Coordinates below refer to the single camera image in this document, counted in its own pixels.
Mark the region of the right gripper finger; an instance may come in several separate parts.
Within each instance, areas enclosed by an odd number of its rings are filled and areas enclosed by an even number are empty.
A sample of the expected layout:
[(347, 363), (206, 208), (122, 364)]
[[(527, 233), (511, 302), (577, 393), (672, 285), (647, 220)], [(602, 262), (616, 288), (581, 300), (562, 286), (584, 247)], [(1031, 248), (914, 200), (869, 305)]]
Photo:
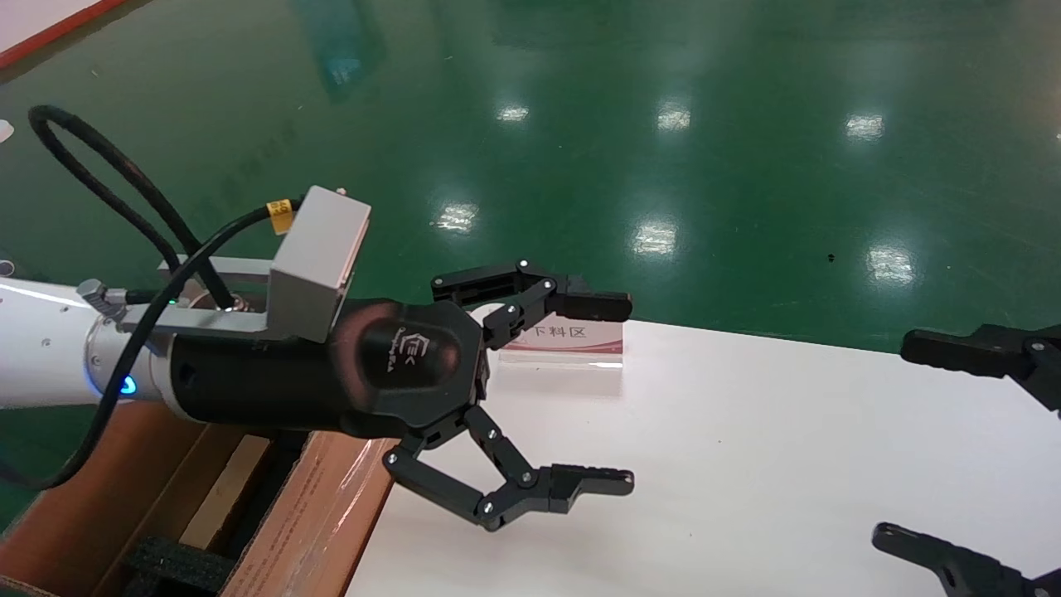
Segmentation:
[(914, 329), (901, 358), (980, 377), (1011, 377), (1050, 412), (1060, 411), (1060, 326), (1024, 330), (981, 324), (969, 336)]
[(872, 545), (930, 570), (947, 596), (1059, 596), (1060, 570), (1030, 579), (997, 559), (891, 522), (873, 529)]

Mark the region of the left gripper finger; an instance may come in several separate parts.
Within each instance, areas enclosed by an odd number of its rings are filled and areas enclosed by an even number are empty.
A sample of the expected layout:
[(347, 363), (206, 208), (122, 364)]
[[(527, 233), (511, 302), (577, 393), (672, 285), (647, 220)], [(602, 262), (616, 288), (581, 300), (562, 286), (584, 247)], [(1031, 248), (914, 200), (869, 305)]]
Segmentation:
[(567, 514), (582, 494), (626, 496), (634, 489), (633, 472), (594, 466), (553, 464), (533, 468), (480, 405), (456, 420), (467, 431), (504, 482), (481, 493), (439, 469), (419, 461), (427, 438), (408, 435), (384, 457), (395, 482), (443, 510), (487, 531), (497, 531), (530, 512)]
[(437, 275), (431, 288), (435, 301), (462, 308), (493, 303), (482, 317), (493, 349), (620, 349), (633, 309), (629, 294), (591, 289), (528, 260)]

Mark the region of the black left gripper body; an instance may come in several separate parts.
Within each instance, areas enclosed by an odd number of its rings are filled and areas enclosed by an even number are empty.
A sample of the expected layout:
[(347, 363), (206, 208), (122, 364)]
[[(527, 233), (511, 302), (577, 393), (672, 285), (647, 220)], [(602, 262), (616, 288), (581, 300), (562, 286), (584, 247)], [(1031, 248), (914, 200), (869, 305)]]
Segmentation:
[(455, 303), (348, 301), (325, 343), (181, 335), (176, 404), (198, 422), (447, 441), (485, 381), (479, 322)]

